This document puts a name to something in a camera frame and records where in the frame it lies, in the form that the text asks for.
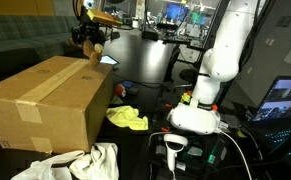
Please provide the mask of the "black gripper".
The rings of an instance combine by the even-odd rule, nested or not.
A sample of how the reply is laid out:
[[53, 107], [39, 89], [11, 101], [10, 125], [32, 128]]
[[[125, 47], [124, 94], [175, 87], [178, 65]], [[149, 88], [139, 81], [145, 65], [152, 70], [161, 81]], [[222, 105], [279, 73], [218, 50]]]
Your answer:
[[93, 45], [103, 45], [106, 41], [106, 37], [100, 27], [100, 23], [80, 23], [78, 26], [71, 28], [72, 41], [77, 45], [82, 45], [83, 42], [88, 39]]

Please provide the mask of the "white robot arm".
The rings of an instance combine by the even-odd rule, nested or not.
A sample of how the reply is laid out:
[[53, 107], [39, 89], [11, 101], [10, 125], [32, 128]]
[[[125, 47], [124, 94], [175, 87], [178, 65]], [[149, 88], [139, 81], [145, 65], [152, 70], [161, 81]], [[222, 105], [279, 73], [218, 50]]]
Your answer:
[[[233, 80], [239, 71], [239, 61], [254, 28], [260, 0], [229, 0], [220, 22], [214, 44], [206, 50], [195, 79], [195, 87], [188, 106], [211, 106], [218, 95], [220, 84]], [[100, 26], [115, 27], [122, 23], [97, 8], [98, 0], [83, 0], [78, 27], [71, 29], [69, 43], [83, 49], [84, 55], [97, 66], [100, 59], [93, 57], [95, 48], [106, 41]]]

